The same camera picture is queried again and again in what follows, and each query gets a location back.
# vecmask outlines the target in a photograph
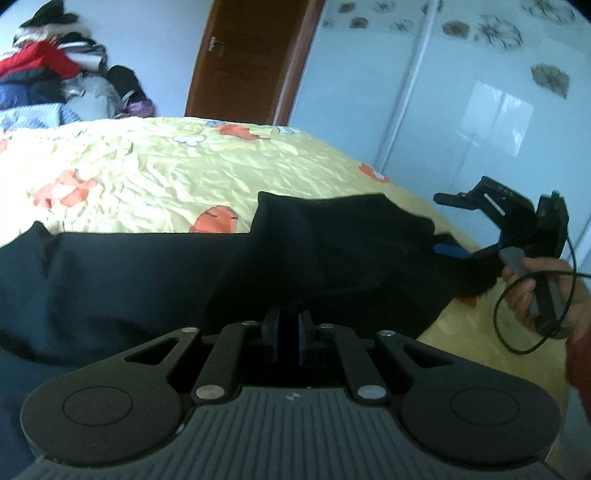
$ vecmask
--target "human hand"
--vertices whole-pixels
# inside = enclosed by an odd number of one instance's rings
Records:
[[[530,272],[543,270],[572,271],[568,263],[558,258],[524,258],[523,265]],[[518,278],[509,267],[503,269],[502,275],[507,285],[511,285]],[[573,331],[571,339],[576,342],[591,328],[591,294],[580,278],[556,275],[552,279],[557,282],[564,301],[569,297],[573,280],[576,282],[573,301],[566,317]],[[534,320],[529,317],[528,313],[534,289],[535,280],[529,278],[509,291],[505,298],[509,307],[515,312],[517,319],[529,329],[534,326]]]

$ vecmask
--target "door handle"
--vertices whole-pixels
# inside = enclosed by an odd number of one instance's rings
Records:
[[[216,45],[224,45],[225,42],[220,41],[217,39],[217,37],[212,37],[209,39],[209,48],[207,49],[208,51],[213,51],[213,49],[216,47]]]

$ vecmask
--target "person's arm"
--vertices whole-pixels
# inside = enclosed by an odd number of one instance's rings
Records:
[[[529,271],[571,270],[568,263],[557,258],[524,258],[524,266]],[[503,270],[503,278],[508,284],[517,280],[510,268]],[[565,275],[556,278],[564,299],[569,296],[573,279]],[[579,390],[587,419],[591,422],[591,294],[581,279],[576,279],[573,301],[567,314],[572,335],[566,341],[566,378]],[[535,288],[535,280],[526,280],[511,290],[506,297],[509,307],[526,327],[531,328],[532,319],[528,311]]]

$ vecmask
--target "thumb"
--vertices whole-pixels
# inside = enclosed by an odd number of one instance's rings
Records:
[[[530,272],[539,272],[542,270],[572,270],[570,265],[564,260],[552,257],[524,258],[523,265]]]

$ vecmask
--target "black cable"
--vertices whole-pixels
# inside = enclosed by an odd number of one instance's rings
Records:
[[[537,272],[530,272],[526,275],[523,275],[522,277],[518,278],[517,280],[515,280],[511,285],[509,285],[505,291],[501,294],[501,296],[499,297],[499,299],[496,302],[495,305],[495,309],[493,311],[493,325],[495,327],[495,333],[496,336],[498,337],[499,341],[504,345],[505,348],[507,348],[507,350],[509,350],[510,352],[516,354],[516,355],[528,355],[531,352],[534,352],[535,350],[537,350],[539,347],[541,347],[546,340],[548,340],[548,338],[552,337],[553,335],[555,335],[558,331],[560,331],[561,325],[564,322],[567,313],[569,312],[569,308],[570,305],[573,301],[573,297],[574,297],[574,292],[576,289],[576,278],[591,278],[591,274],[588,273],[579,273],[577,272],[577,260],[576,260],[576,256],[574,254],[574,247],[572,242],[570,241],[570,237],[567,236],[567,243],[569,245],[569,250],[570,250],[570,254],[571,257],[573,259],[573,270],[572,271],[567,271],[567,270],[562,270],[562,271],[554,271],[554,270],[543,270],[543,271],[537,271]],[[529,279],[529,278],[536,278],[536,277],[542,277],[544,275],[564,275],[564,276],[568,276],[568,277],[573,277],[573,284],[570,287],[570,292],[569,292],[569,298],[566,301],[566,304],[564,305],[564,310],[562,312],[562,315],[560,316],[560,318],[556,321],[556,324],[554,325],[554,328],[550,331],[550,333],[544,335],[542,337],[542,340],[540,340],[538,343],[536,343],[532,348],[528,348],[527,350],[517,350],[514,349],[511,345],[509,345],[507,343],[507,341],[502,337],[500,331],[499,331],[499,326],[498,326],[498,310],[499,310],[499,306],[501,305],[501,302],[503,300],[505,300],[505,297],[507,296],[507,294],[513,289],[515,288],[517,285],[519,285],[520,283],[523,283],[525,280]]]

